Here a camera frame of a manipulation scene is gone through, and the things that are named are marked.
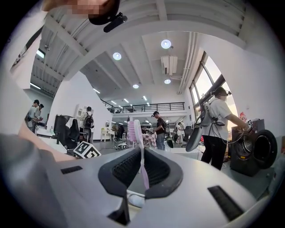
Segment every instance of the ceiling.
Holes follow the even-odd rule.
[[[164,121],[168,120],[168,124],[175,124],[177,123],[178,121],[181,121],[184,116],[162,116]],[[121,117],[113,117],[112,121],[113,122],[116,122],[116,123],[123,123],[123,124],[127,124],[125,121],[126,121],[127,118],[121,118]],[[139,122],[142,124],[148,124],[147,122],[145,122],[146,120],[149,122],[149,123],[152,123],[152,124],[156,124],[157,123],[157,119],[154,118],[154,117],[136,117],[134,119],[137,119],[139,120]]]
[[[72,17],[64,8],[52,10],[46,18],[40,44],[45,58],[35,56],[31,82],[53,97],[61,81],[80,70],[104,99],[114,91],[124,91],[134,84],[143,87],[163,84],[169,76],[162,74],[160,57],[174,55],[178,57],[174,75],[178,80],[172,80],[170,86],[178,88],[177,92],[182,91],[197,58],[197,33],[174,31],[176,27],[173,31],[163,32],[161,30],[167,31],[163,25],[198,21],[219,29],[221,35],[224,31],[233,40],[238,39],[245,4],[234,0],[122,0],[119,11],[128,16],[128,21],[114,31],[104,33],[104,26]],[[154,23],[158,22],[164,24],[153,29]],[[147,25],[145,31],[140,29],[143,35],[137,31],[126,32],[139,25]],[[173,49],[161,47],[164,39],[171,41]],[[114,60],[114,52],[119,52],[122,59]],[[184,69],[187,63],[190,70]],[[141,104],[141,98],[134,98],[132,103]]]

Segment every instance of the washing machine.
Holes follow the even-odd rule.
[[[252,134],[239,133],[237,127],[233,127],[232,141],[236,142],[230,146],[230,168],[247,176],[272,166],[277,155],[276,139],[265,130],[264,120],[253,121],[252,127]]]

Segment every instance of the toothbrush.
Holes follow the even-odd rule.
[[[141,124],[139,120],[135,120],[134,122],[129,122],[129,123],[128,123],[128,128],[130,131],[130,137],[133,138],[135,136],[139,148],[141,149],[141,173],[143,177],[144,186],[146,187],[146,189],[149,189],[150,186],[149,186],[147,171],[144,167],[144,146],[143,146],[143,135],[142,135]]]

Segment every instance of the cap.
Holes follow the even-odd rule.
[[[105,14],[99,15],[96,17],[93,17],[92,15],[89,15],[89,21],[94,24],[94,25],[103,25],[107,24],[116,17],[118,11],[119,11],[119,6],[120,6],[120,0],[110,0],[114,1],[114,4],[112,8]]]

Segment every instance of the black rubber pad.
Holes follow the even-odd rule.
[[[81,166],[73,166],[73,167],[61,169],[61,172],[62,172],[63,174],[68,174],[68,173],[76,172],[76,171],[81,170],[81,169],[82,169]]]
[[[211,195],[214,197],[219,207],[222,209],[229,221],[242,215],[243,210],[233,201],[233,199],[220,187],[209,187]]]

